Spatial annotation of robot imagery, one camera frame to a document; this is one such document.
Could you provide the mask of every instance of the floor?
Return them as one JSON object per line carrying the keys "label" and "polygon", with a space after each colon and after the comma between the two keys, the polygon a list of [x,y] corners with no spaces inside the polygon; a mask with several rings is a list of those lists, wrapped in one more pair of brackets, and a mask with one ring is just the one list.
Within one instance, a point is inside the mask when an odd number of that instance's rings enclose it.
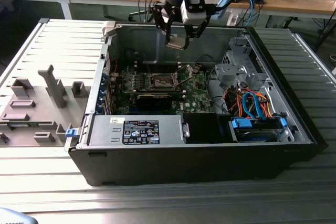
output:
{"label": "floor", "polygon": [[[15,10],[9,12],[6,8],[0,9],[0,73],[4,71],[27,36],[35,27],[40,18],[60,18],[63,19],[61,7],[58,3],[33,2],[33,1],[13,1]],[[74,19],[86,20],[105,20],[103,8],[100,5],[72,4],[71,13]],[[108,15],[115,20],[127,21],[128,13],[136,12],[136,7],[131,6],[108,6]],[[225,25],[226,15],[216,25]],[[268,16],[261,15],[258,23],[252,26],[265,26]],[[274,27],[276,24],[267,24],[268,27]],[[291,22],[289,28],[299,33],[303,39],[313,46],[319,34],[318,27],[311,18],[299,18]],[[336,35],[331,35],[320,47],[317,54],[325,65],[332,70],[333,64],[329,56],[336,54]]]}

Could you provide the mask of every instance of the metal bracket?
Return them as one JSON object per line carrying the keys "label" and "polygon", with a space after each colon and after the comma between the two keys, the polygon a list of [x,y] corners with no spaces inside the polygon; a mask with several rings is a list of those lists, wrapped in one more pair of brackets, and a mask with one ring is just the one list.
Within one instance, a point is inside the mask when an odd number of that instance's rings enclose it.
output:
{"label": "metal bracket", "polygon": [[116,26],[115,21],[105,21],[103,25],[103,36],[104,37],[109,37],[117,32],[117,28],[120,28],[121,26]]}

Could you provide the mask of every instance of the gray plastic block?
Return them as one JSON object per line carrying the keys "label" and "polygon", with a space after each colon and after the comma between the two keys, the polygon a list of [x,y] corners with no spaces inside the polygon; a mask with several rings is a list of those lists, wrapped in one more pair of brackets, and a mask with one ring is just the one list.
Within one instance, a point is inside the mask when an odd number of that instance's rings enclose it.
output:
{"label": "gray plastic block", "polygon": [[8,136],[6,136],[4,133],[0,132],[0,140],[2,140],[5,144],[8,142]]}
{"label": "gray plastic block", "polygon": [[13,85],[11,86],[12,91],[18,98],[27,98],[29,95],[27,94],[27,89],[32,89],[33,86],[30,84],[28,79],[17,78]]}
{"label": "gray plastic block", "polygon": [[5,114],[2,117],[2,120],[8,121],[28,121],[29,115],[28,114]]}
{"label": "gray plastic block", "polygon": [[55,130],[57,129],[57,123],[55,121],[49,123],[39,123],[38,126],[43,130]]}
{"label": "gray plastic block", "polygon": [[53,75],[53,70],[54,70],[54,67],[50,65],[47,70],[38,70],[37,73],[40,76],[42,76],[44,80],[46,81],[49,92],[51,96],[53,97],[56,103],[56,106],[58,108],[64,108],[67,105],[62,95],[64,92],[64,87],[62,85],[63,89],[59,88],[57,81]]}
{"label": "gray plastic block", "polygon": [[82,81],[74,81],[71,90],[75,98],[86,98],[89,96]]}
{"label": "gray plastic block", "polygon": [[[63,91],[62,95],[65,95],[67,93],[67,91],[65,90],[65,88],[63,86],[62,80],[61,79],[56,79],[56,81],[57,81],[57,86],[58,86],[59,90]],[[51,93],[50,93],[48,87],[46,87],[46,90],[47,90],[48,95],[51,96]]]}
{"label": "gray plastic block", "polygon": [[22,98],[22,97],[29,97],[29,95],[27,94],[26,90],[24,87],[14,87],[11,86],[12,91],[14,92],[14,94],[16,95],[16,97],[18,98]]}
{"label": "gray plastic block", "polygon": [[11,131],[12,129],[7,123],[0,123],[0,131]]}
{"label": "gray plastic block", "polygon": [[63,126],[61,124],[59,124],[56,129],[56,135],[63,143],[65,143],[65,141],[67,140],[67,137],[65,136],[65,130],[63,129]]}
{"label": "gray plastic block", "polygon": [[33,108],[35,107],[35,102],[33,100],[13,100],[9,104],[14,108]]}
{"label": "gray plastic block", "polygon": [[35,136],[33,138],[38,143],[53,143],[55,141],[55,138],[50,132],[35,132]]}

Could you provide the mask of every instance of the table leg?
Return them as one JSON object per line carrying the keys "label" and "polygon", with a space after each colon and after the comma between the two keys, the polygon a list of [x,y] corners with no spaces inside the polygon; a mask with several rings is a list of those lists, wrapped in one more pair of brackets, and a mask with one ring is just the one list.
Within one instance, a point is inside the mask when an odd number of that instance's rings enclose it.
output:
{"label": "table leg", "polygon": [[319,50],[320,46],[323,44],[323,42],[326,40],[326,38],[333,32],[333,30],[336,27],[336,21],[333,22],[333,24],[326,30],[324,33],[319,37],[317,40],[315,46],[313,47],[314,51],[316,52]]}
{"label": "table leg", "polygon": [[69,0],[58,0],[58,2],[61,4],[62,11],[64,14],[64,19],[72,19],[71,11],[70,11],[70,1]]}

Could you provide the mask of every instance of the blue cable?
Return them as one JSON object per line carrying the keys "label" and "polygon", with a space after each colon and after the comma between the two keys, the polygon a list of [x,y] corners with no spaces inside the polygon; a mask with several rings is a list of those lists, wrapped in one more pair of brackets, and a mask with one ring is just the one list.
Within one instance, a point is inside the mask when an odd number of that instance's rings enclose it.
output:
{"label": "blue cable", "polygon": [[250,23],[251,18],[252,18],[252,15],[253,15],[254,3],[253,3],[252,0],[250,0],[250,3],[251,3],[251,13],[250,13],[250,17],[249,17],[249,19],[248,19],[248,21],[247,21],[245,27]]}
{"label": "blue cable", "polygon": [[248,114],[252,119],[255,119],[255,117],[254,117],[250,112],[248,112],[248,109],[246,108],[246,101],[247,101],[247,97],[248,97],[249,94],[252,95],[253,98],[254,98],[254,103],[255,103],[255,105],[256,105],[256,111],[257,111],[258,116],[259,116],[260,118],[262,118],[262,119],[266,119],[264,113],[262,112],[262,110],[261,110],[261,108],[260,108],[260,106],[259,106],[259,101],[258,101],[257,96],[256,96],[255,94],[251,93],[251,92],[247,92],[247,93],[244,94],[244,96],[243,96],[243,101],[242,101],[242,103],[243,103],[243,109],[244,109],[245,113]]}

